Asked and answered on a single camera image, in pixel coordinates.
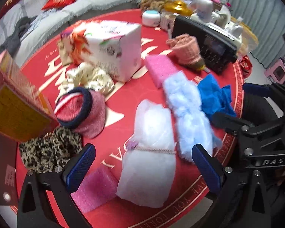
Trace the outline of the white mesh pouch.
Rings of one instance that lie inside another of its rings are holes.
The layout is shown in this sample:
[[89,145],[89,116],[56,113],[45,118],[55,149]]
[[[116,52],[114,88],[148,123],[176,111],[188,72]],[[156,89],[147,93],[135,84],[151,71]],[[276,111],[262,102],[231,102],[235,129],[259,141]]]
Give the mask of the white mesh pouch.
[[134,133],[125,146],[117,196],[139,206],[162,207],[176,172],[170,110],[147,99],[141,101]]

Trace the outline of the white round cream jar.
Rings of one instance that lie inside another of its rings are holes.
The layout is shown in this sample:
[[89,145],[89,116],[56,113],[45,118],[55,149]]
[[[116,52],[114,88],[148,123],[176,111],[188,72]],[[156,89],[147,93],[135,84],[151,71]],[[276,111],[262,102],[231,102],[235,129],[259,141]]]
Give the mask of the white round cream jar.
[[142,14],[142,24],[147,27],[158,27],[161,14],[156,10],[147,10]]

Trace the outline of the white lotion bottle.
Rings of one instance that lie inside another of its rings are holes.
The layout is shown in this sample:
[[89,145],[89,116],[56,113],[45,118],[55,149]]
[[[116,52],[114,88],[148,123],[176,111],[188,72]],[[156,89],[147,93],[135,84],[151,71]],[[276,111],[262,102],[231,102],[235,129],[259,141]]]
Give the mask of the white lotion bottle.
[[196,0],[196,12],[200,20],[210,22],[212,11],[213,2],[211,0]]

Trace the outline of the pink foam sponge block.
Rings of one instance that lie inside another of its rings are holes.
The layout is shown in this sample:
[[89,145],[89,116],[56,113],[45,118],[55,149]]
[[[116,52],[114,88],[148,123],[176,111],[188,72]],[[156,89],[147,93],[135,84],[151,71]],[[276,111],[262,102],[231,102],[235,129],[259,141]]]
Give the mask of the pink foam sponge block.
[[167,55],[147,55],[145,66],[158,89],[169,76],[179,71]]

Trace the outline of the gold jar lid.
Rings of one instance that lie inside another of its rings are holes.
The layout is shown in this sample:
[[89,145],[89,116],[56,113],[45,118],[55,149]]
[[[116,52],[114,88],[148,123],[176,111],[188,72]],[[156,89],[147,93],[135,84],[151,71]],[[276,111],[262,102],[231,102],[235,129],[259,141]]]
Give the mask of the gold jar lid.
[[187,17],[190,17],[193,14],[193,11],[189,9],[186,3],[181,0],[166,2],[164,5],[164,10],[166,12],[172,12]]

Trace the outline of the leopard print scrunchie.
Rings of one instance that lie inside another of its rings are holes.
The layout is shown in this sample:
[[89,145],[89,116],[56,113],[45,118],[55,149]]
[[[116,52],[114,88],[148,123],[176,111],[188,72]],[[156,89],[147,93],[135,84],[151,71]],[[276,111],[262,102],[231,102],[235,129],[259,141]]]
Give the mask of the leopard print scrunchie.
[[65,127],[57,127],[42,137],[19,144],[19,153],[25,167],[37,173],[51,172],[64,167],[82,150],[82,136]]

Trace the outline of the dark grey coat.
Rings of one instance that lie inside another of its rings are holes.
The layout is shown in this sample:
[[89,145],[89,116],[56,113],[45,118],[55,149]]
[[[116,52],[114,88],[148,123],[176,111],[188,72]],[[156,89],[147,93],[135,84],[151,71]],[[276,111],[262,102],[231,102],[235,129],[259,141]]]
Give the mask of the dark grey coat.
[[20,48],[21,37],[29,30],[31,23],[37,18],[35,17],[23,17],[15,26],[14,32],[7,37],[7,39],[0,45],[0,54],[7,51],[11,57],[14,57]]

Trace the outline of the yellow red cardboard box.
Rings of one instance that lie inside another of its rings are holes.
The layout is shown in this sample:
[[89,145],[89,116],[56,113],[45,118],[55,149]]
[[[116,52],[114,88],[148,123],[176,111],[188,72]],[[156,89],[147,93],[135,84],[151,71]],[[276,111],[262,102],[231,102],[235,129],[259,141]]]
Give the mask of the yellow red cardboard box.
[[0,133],[18,142],[59,125],[48,101],[21,72],[8,51],[0,54]]

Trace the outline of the pink knit hat navy rim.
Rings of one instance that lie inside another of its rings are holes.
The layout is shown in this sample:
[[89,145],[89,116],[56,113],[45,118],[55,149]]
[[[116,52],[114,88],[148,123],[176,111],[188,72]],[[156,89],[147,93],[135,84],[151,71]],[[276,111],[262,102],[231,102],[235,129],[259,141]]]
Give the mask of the pink knit hat navy rim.
[[76,87],[58,99],[54,114],[63,127],[93,139],[104,129],[105,97],[92,89]]

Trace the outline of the blue plastic shoe cover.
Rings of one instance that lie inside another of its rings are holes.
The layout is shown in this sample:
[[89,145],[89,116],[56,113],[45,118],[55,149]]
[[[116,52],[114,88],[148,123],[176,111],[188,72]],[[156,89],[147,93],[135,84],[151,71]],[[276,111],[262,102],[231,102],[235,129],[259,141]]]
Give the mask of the blue plastic shoe cover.
[[201,96],[201,109],[206,117],[212,121],[216,112],[221,112],[229,116],[236,117],[236,113],[231,107],[231,86],[221,88],[212,74],[208,74],[197,85]]

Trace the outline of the light blue fluffy cloth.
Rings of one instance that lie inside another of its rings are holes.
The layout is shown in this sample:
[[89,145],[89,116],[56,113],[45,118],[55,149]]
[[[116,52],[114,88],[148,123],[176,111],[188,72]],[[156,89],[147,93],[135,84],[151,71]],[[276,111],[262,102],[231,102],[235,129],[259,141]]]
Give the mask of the light blue fluffy cloth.
[[176,119],[180,158],[193,163],[192,149],[196,144],[201,144],[212,156],[215,148],[221,148],[222,141],[214,134],[210,120],[201,109],[197,85],[179,71],[164,80],[163,90],[166,103]]

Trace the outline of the thin pink foam sheet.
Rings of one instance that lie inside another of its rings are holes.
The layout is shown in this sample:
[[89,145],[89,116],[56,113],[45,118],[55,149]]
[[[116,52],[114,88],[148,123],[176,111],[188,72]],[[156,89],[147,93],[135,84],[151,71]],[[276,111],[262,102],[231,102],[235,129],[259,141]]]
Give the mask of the thin pink foam sheet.
[[101,165],[83,179],[71,197],[79,210],[86,214],[116,197],[118,181],[108,167]]

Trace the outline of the white tissue pack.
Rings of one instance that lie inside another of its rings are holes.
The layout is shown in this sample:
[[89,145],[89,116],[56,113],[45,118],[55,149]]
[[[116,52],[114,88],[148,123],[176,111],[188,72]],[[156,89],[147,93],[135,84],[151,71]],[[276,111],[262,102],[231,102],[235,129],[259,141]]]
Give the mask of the white tissue pack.
[[106,71],[112,79],[127,82],[142,65],[142,25],[114,20],[78,21],[60,33],[64,56]]

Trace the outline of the red candy tin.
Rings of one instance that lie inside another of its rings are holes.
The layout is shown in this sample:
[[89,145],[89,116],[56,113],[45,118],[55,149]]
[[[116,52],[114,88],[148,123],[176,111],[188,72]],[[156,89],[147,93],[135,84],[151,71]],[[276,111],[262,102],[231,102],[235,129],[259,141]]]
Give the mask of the red candy tin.
[[252,63],[247,55],[239,61],[240,69],[244,78],[248,78],[252,72]]

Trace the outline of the cream dotted scrunchie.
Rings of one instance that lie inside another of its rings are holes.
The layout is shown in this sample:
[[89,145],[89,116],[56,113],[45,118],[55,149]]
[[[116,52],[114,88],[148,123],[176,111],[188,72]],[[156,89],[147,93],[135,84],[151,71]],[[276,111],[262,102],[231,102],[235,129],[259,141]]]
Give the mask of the cream dotted scrunchie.
[[114,85],[113,79],[105,70],[82,62],[66,72],[66,79],[59,86],[59,97],[76,87],[92,89],[106,96],[114,89]]

